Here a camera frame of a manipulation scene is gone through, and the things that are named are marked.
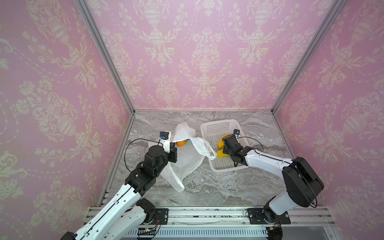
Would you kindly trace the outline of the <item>yellow orange toy mango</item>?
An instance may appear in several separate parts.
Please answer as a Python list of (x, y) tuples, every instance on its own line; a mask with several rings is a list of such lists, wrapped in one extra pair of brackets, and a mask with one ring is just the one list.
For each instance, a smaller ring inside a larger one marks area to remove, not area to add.
[(226, 134), (226, 135), (224, 135), (224, 136), (219, 140), (219, 142), (218, 142), (218, 149), (219, 149), (219, 150), (221, 150), (221, 149), (224, 148), (225, 144), (224, 144), (224, 142), (223, 142), (223, 138), (226, 137), (226, 136), (228, 136), (228, 135), (230, 135), (230, 134)]

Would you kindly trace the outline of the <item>green orange toy papaya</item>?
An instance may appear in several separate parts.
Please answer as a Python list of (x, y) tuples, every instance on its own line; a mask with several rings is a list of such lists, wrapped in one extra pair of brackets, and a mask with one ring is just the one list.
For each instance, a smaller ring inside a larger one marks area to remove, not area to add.
[(178, 141), (178, 142), (176, 142), (176, 144), (177, 144), (178, 147), (182, 147), (182, 146), (184, 146), (187, 142), (188, 142), (188, 139), (183, 140), (183, 141)]

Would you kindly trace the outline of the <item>white plastic bag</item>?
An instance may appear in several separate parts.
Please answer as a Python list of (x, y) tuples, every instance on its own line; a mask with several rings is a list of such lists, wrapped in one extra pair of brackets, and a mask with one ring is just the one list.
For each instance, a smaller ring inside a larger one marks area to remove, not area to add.
[(168, 163), (160, 176), (163, 177), (179, 193), (185, 190), (182, 180), (195, 171), (203, 162), (204, 158), (214, 160), (216, 152), (210, 143), (203, 138), (197, 137), (196, 130), (186, 122), (180, 123), (171, 132), (171, 143), (186, 141), (183, 146), (176, 145), (177, 161)]

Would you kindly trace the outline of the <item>long yellow toy fruit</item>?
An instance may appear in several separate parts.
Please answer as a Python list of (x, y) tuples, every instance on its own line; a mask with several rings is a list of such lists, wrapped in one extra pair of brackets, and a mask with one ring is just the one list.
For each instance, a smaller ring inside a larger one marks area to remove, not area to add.
[(216, 152), (216, 154), (217, 154), (217, 157), (218, 157), (218, 158), (225, 158), (225, 157), (228, 157), (228, 156), (229, 156), (228, 154), (224, 153), (224, 150), (223, 150), (223, 149), (218, 150), (218, 151)]

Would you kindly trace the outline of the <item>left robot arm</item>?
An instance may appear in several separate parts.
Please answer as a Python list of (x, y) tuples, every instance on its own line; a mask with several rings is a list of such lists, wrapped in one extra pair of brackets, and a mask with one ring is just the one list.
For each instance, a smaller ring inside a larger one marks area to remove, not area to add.
[(143, 195), (171, 162), (177, 161), (174, 143), (151, 146), (144, 161), (137, 165), (107, 205), (76, 232), (67, 232), (62, 240), (120, 240), (133, 228), (151, 223), (155, 205)]

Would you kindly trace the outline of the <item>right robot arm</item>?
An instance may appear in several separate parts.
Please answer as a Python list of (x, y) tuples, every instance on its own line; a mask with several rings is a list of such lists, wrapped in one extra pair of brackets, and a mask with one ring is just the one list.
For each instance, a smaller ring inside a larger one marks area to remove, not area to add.
[(286, 190), (263, 207), (262, 216), (267, 223), (277, 223), (278, 217), (295, 207), (317, 207), (317, 196), (325, 185), (306, 159), (279, 158), (249, 146), (243, 147), (234, 134), (223, 137), (222, 142), (223, 153), (231, 158), (234, 166), (241, 164), (263, 169), (284, 180)]

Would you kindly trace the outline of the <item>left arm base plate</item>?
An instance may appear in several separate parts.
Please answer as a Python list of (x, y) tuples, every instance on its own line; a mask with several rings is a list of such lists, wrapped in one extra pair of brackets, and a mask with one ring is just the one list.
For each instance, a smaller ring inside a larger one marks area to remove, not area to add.
[(153, 214), (153, 218), (150, 221), (150, 225), (156, 225), (159, 222), (160, 225), (167, 225), (169, 219), (168, 208), (156, 208)]

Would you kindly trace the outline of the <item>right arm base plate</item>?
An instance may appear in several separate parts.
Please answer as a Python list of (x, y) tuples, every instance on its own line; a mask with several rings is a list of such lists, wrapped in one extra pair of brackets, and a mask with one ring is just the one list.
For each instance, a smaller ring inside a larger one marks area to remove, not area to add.
[(251, 225), (289, 225), (290, 216), (287, 212), (276, 215), (272, 210), (264, 208), (249, 208), (245, 213)]

